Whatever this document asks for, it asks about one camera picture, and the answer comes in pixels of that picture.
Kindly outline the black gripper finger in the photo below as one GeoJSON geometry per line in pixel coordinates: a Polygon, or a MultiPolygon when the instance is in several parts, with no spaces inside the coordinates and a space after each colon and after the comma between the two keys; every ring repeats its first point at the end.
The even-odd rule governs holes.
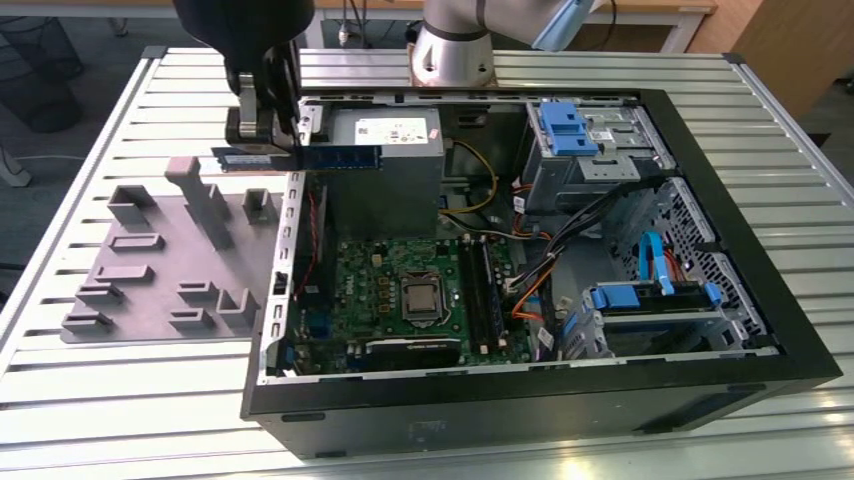
{"type": "Polygon", "coordinates": [[[226,64],[229,86],[238,106],[229,109],[226,139],[250,154],[293,154],[295,146],[283,135],[266,85],[266,68],[257,73],[226,64]]]}
{"type": "Polygon", "coordinates": [[[279,128],[290,145],[299,145],[301,64],[295,40],[275,45],[265,54],[266,85],[279,128]]]}

